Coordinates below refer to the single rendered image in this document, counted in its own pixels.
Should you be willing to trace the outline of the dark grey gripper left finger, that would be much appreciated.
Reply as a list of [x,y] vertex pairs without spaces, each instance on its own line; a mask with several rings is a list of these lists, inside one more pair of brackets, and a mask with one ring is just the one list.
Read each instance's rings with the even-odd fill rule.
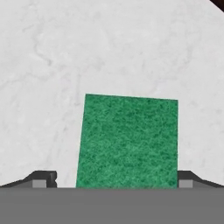
[[1,188],[19,187],[19,188],[56,188],[56,171],[33,171],[27,177],[1,185]]

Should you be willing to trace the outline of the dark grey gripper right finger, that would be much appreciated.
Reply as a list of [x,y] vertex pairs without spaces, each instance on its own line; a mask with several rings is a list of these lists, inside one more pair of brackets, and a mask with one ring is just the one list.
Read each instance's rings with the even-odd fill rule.
[[178,188],[224,188],[224,185],[202,179],[192,171],[178,171]]

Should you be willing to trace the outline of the green sponge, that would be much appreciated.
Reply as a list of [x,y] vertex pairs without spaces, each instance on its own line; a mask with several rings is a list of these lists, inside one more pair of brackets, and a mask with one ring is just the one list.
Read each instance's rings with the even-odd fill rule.
[[88,94],[76,186],[176,188],[178,109],[176,100]]

